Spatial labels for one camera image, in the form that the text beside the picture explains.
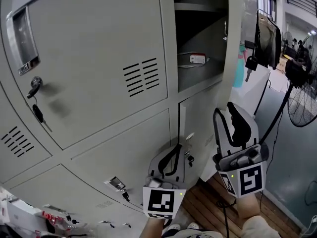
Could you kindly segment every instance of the window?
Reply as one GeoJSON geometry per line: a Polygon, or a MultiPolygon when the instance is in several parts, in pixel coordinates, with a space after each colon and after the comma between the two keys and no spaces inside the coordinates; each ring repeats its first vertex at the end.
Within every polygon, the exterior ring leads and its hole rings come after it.
{"type": "Polygon", "coordinates": [[[276,0],[258,0],[259,12],[276,22],[276,0]]]}

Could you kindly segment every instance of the vent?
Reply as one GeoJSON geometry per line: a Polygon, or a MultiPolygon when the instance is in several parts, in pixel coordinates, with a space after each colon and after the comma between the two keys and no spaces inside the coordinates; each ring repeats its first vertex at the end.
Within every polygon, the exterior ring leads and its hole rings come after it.
{"type": "Polygon", "coordinates": [[[104,209],[104,208],[106,208],[107,206],[110,206],[110,205],[112,205],[112,204],[113,204],[113,203],[112,203],[111,201],[107,201],[107,202],[104,202],[104,203],[101,203],[101,204],[97,205],[96,207],[104,209]]]}
{"type": "Polygon", "coordinates": [[[17,126],[4,135],[1,141],[18,158],[34,148],[17,126]]]}
{"type": "Polygon", "coordinates": [[[159,85],[159,73],[156,58],[143,61],[141,65],[142,69],[140,68],[139,63],[122,69],[124,71],[124,78],[127,83],[128,94],[130,97],[159,85]]]}

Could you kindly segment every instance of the white shoe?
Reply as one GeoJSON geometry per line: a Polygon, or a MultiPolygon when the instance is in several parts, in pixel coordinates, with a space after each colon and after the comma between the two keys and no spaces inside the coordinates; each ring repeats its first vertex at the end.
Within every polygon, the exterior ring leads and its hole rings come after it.
{"type": "Polygon", "coordinates": [[[171,229],[176,229],[180,231],[180,225],[179,224],[170,225],[167,230],[171,230],[171,229]]]}
{"type": "Polygon", "coordinates": [[[199,229],[199,225],[195,222],[192,222],[188,225],[187,229],[199,229]]]}

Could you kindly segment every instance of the wooden floor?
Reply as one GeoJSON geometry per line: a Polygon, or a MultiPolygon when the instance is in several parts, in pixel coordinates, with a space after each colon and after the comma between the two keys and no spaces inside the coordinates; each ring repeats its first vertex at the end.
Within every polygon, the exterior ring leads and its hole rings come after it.
{"type": "MultiPolygon", "coordinates": [[[[256,194],[260,202],[261,194],[256,194]]],[[[234,202],[234,197],[229,195],[224,184],[216,173],[208,182],[199,181],[196,186],[186,192],[182,202],[182,211],[190,215],[202,228],[220,232],[226,237],[225,219],[222,209],[216,206],[217,201],[221,200],[227,205],[234,202]]],[[[243,222],[239,219],[236,205],[226,209],[230,238],[239,238],[243,222]]],[[[282,213],[264,195],[261,204],[261,216],[282,238],[298,238],[300,228],[282,213]]]]}

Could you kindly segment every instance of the fan stand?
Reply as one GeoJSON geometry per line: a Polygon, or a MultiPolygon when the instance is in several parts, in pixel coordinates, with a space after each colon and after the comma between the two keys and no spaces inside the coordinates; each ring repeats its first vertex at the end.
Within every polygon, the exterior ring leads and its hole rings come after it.
{"type": "Polygon", "coordinates": [[[283,109],[284,109],[284,107],[285,107],[285,105],[287,103],[288,98],[291,95],[291,92],[292,92],[293,88],[294,88],[294,85],[292,83],[290,83],[289,86],[288,86],[287,92],[286,92],[286,94],[284,96],[284,99],[282,101],[282,104],[279,107],[279,110],[277,111],[277,113],[276,113],[271,125],[269,126],[269,128],[266,131],[266,133],[264,134],[264,136],[259,141],[260,145],[262,145],[264,143],[264,141],[266,140],[267,136],[270,134],[271,130],[273,129],[274,125],[276,124],[279,116],[281,115],[281,113],[282,113],[282,111],[283,111],[283,109]]]}

